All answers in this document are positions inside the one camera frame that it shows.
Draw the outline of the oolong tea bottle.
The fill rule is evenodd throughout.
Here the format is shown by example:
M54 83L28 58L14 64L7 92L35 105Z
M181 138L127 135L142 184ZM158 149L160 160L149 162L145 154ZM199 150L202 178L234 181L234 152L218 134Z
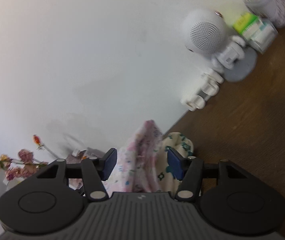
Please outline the oolong tea bottle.
M77 164L80 163L83 159L89 158L89 157L96 157L101 158L104 156L104 152L92 149L92 148L86 148L84 150L78 150L75 149L71 154L69 154L66 158L67 164Z

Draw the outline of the green white small box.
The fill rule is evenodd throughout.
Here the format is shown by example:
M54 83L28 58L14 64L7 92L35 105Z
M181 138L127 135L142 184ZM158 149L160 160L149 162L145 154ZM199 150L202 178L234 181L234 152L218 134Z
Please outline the green white small box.
M271 21L246 12L233 24L234 30L253 49L263 54L278 36L278 31Z

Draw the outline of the pink floral dress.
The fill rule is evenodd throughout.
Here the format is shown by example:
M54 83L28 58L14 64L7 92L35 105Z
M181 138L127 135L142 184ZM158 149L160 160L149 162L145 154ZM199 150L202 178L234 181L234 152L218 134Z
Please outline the pink floral dress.
M153 120L145 121L117 150L117 163L103 185L111 196L115 192L159 192L156 162L162 132Z

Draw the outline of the dried pink rose bouquet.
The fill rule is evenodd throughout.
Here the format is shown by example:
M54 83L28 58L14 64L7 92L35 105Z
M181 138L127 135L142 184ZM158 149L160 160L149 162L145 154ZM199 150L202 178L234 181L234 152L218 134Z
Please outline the dried pink rose bouquet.
M6 181L27 179L47 165L48 162L37 160L32 151L24 148L17 153L16 158L6 154L0 155L0 172L4 172Z

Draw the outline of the white astronaut speaker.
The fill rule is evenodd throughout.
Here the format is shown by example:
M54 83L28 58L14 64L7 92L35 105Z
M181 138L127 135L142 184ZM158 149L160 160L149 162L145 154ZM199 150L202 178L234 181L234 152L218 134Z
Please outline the white astronaut speaker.
M232 35L222 14L209 9L190 12L182 23L185 47L211 61L211 69L228 82L244 80L257 64L257 52Z

